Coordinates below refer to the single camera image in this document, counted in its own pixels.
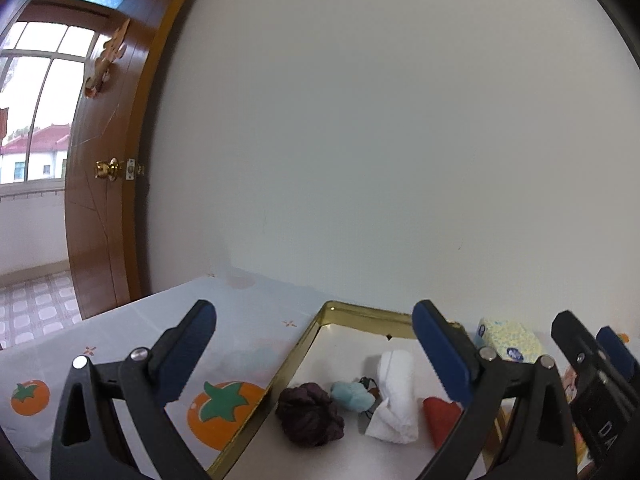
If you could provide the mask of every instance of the door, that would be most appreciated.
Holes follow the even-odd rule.
[[[108,17],[111,43],[98,42],[92,55],[95,74],[90,70],[74,119],[65,182],[69,263],[83,319],[142,295],[134,228],[138,145],[154,73],[183,2],[124,0]]]

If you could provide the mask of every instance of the transom window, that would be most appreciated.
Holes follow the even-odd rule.
[[[98,34],[17,22],[0,45],[0,185],[64,179],[84,66]]]

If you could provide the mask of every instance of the dark purple cloth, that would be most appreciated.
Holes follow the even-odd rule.
[[[316,383],[285,388],[278,399],[276,416],[289,440],[302,447],[324,446],[344,436],[338,405]]]

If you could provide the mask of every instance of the building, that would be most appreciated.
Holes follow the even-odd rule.
[[[33,133],[29,180],[64,178],[71,124],[52,124]],[[18,137],[0,148],[0,184],[24,180],[28,137]]]

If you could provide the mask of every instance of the silver bolt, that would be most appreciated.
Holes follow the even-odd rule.
[[[89,359],[87,359],[83,355],[79,355],[73,360],[72,365],[76,370],[82,370],[82,368],[84,368],[88,362]]]
[[[540,356],[540,364],[543,365],[548,370],[551,370],[554,366],[556,366],[556,362],[550,355],[542,355]]]
[[[133,352],[131,352],[131,354],[129,354],[129,357],[131,357],[131,360],[135,362],[144,361],[148,356],[149,356],[149,350],[142,347],[136,348]]]
[[[490,346],[483,346],[479,351],[480,357],[485,361],[493,361],[498,357],[496,351]]]

